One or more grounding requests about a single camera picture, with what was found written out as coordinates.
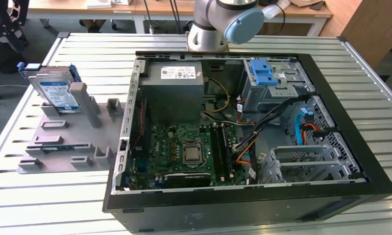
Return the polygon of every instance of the power supply label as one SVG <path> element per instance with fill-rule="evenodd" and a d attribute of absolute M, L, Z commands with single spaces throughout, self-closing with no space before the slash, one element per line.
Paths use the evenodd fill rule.
<path fill-rule="evenodd" d="M 69 87 L 65 82 L 40 82 L 45 96 L 53 106 L 60 110 L 78 109 L 78 103 L 69 93 Z"/>
<path fill-rule="evenodd" d="M 163 67 L 161 79 L 196 79 L 196 68 L 192 66 Z"/>

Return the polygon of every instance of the metal table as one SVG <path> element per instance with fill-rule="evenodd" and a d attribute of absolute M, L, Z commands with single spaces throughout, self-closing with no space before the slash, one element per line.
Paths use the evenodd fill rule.
<path fill-rule="evenodd" d="M 260 36 L 232 51 L 312 55 L 392 180 L 392 92 L 348 43 L 325 37 Z M 136 50 L 185 50 L 183 35 L 82 34 L 60 37 L 44 65 L 77 66 L 97 102 L 126 99 Z M 101 212 L 108 171 L 20 175 L 16 172 L 42 111 L 29 86 L 0 135 L 0 234 L 126 234 Z M 392 196 L 329 220 L 248 226 L 185 234 L 392 234 Z"/>

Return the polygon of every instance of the cardboard box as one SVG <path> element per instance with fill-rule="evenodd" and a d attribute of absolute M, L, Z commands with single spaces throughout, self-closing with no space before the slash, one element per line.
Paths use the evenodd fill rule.
<path fill-rule="evenodd" d="M 316 4 L 317 2 L 323 0 L 289 0 L 291 3 L 293 3 L 296 6 L 303 7 L 303 6 L 309 6 L 312 4 Z"/>

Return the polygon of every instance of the yellow wire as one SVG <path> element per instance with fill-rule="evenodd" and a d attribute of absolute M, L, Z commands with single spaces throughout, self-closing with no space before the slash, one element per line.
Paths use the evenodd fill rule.
<path fill-rule="evenodd" d="M 240 161 L 240 159 L 243 158 L 244 153 L 248 151 L 249 147 L 253 145 L 253 143 L 256 142 L 257 137 L 255 138 L 255 140 L 249 143 L 249 145 L 245 147 L 244 151 L 241 152 L 240 156 L 236 159 L 236 163 L 245 163 L 245 161 Z"/>
<path fill-rule="evenodd" d="M 229 105 L 229 94 L 228 94 L 227 89 L 224 88 L 224 86 L 220 84 L 220 82 L 216 79 L 213 79 L 213 78 L 208 78 L 208 79 L 212 80 L 223 88 L 223 90 L 224 90 L 224 92 L 227 94 L 227 102 L 225 102 L 225 105 L 223 106 L 223 108 L 215 109 L 215 110 L 203 110 L 201 111 L 203 113 L 216 113 L 216 112 L 224 110 L 228 107 L 228 105 Z"/>

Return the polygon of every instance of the ram slot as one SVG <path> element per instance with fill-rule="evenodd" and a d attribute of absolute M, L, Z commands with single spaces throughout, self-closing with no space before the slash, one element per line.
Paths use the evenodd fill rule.
<path fill-rule="evenodd" d="M 229 169 L 227 142 L 221 126 L 211 126 L 211 143 L 216 180 L 224 181 L 229 179 Z"/>

